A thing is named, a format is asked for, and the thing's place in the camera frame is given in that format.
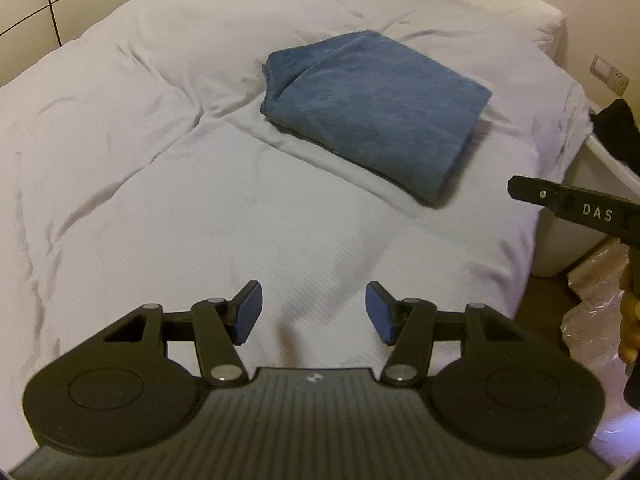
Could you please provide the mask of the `person's right hand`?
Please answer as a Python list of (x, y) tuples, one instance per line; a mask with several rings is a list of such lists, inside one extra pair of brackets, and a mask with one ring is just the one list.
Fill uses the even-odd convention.
[(634, 281), (630, 266), (625, 266), (620, 277), (620, 345), (618, 355), (625, 364), (638, 358), (640, 342), (639, 298), (634, 294)]

